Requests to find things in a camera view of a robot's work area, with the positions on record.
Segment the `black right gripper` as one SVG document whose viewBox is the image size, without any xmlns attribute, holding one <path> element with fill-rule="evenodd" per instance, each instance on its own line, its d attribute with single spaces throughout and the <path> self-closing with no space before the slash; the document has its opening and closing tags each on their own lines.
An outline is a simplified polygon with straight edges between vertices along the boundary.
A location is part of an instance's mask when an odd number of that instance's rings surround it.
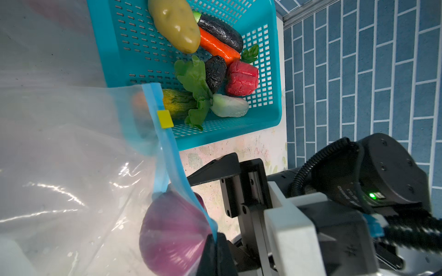
<svg viewBox="0 0 442 276">
<path fill-rule="evenodd" d="M 236 242 L 207 236 L 196 276 L 374 276 L 379 265 L 363 214 L 322 193 L 288 197 L 283 179 L 236 153 L 188 177 L 192 186 L 219 181 L 226 215 L 240 226 Z"/>
</svg>

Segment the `purple onion toy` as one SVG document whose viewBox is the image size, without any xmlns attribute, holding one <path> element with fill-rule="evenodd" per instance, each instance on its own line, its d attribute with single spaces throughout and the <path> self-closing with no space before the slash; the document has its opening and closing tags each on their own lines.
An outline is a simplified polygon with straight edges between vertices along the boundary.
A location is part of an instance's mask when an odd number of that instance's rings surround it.
<svg viewBox="0 0 442 276">
<path fill-rule="evenodd" d="M 157 276 L 194 276 L 210 234 L 203 211 L 168 191 L 148 207 L 139 249 L 144 263 Z"/>
</svg>

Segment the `clear zip top bag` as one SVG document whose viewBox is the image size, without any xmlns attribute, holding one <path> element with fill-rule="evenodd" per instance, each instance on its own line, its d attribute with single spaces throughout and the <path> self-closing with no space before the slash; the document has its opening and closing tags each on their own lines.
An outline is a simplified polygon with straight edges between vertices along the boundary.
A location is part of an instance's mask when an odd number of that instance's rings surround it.
<svg viewBox="0 0 442 276">
<path fill-rule="evenodd" d="M 203 211 L 159 83 L 109 87 L 88 3 L 1 2 L 1 274 L 156 276 L 139 236 L 175 191 Z"/>
</svg>

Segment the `teal plastic basket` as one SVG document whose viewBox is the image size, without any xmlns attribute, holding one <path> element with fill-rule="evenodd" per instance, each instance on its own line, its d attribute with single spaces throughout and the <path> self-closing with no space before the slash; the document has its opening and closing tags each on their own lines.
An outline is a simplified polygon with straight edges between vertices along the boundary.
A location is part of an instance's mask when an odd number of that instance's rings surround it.
<svg viewBox="0 0 442 276">
<path fill-rule="evenodd" d="M 259 47 L 254 65 L 259 86 L 246 101 L 241 118 L 209 114 L 202 130 L 176 121 L 178 148 L 187 150 L 277 126 L 282 117 L 282 88 L 276 10 L 273 1 L 190 1 L 193 10 L 212 15 L 238 31 L 245 48 Z M 147 1 L 89 1 L 88 8 L 109 87 L 159 83 L 181 90 L 174 63 L 192 59 L 173 47 L 154 26 Z"/>
</svg>

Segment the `yellow potato toy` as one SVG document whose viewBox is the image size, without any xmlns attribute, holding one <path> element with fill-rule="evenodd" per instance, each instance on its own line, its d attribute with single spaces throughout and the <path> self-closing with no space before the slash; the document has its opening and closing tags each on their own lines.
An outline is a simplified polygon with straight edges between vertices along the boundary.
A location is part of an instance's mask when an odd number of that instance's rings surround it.
<svg viewBox="0 0 442 276">
<path fill-rule="evenodd" d="M 148 11 L 157 31 L 184 54 L 200 46 L 200 29 L 186 0 L 149 0 Z"/>
</svg>

